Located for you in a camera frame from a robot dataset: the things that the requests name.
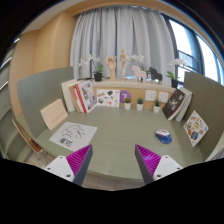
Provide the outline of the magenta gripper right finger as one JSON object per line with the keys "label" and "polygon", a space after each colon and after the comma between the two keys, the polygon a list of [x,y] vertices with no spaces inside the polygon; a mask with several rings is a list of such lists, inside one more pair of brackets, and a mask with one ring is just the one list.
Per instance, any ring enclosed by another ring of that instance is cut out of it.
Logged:
{"label": "magenta gripper right finger", "polygon": [[135,156],[145,184],[182,169],[182,166],[169,155],[160,156],[138,144],[135,145]]}

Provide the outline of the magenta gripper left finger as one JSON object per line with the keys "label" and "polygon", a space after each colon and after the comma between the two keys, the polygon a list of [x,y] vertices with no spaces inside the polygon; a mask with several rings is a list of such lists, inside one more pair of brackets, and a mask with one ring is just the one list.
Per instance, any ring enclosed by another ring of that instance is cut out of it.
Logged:
{"label": "magenta gripper left finger", "polygon": [[58,156],[44,170],[81,186],[92,155],[92,145],[87,145],[67,157]]}

